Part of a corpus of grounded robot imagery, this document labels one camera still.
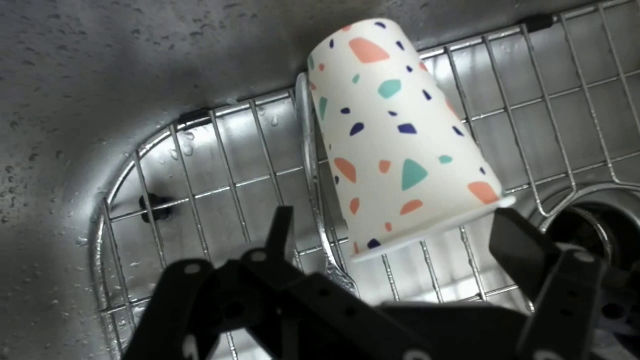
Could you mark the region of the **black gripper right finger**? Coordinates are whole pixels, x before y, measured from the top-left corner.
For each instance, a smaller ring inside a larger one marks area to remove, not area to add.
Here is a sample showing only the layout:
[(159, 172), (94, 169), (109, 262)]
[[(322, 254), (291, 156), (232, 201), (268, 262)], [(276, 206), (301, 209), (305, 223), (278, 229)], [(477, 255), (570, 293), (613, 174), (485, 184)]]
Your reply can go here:
[(522, 214), (499, 208), (491, 219), (490, 254), (520, 292), (535, 300), (559, 257), (559, 247)]

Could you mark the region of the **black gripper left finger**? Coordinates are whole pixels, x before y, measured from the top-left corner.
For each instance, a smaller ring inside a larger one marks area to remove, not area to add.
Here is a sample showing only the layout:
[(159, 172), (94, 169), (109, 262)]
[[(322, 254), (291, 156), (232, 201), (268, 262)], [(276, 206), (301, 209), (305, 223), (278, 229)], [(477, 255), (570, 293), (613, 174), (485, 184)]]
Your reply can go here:
[(290, 259), (294, 255), (294, 208), (278, 206), (266, 238), (266, 254), (276, 259)]

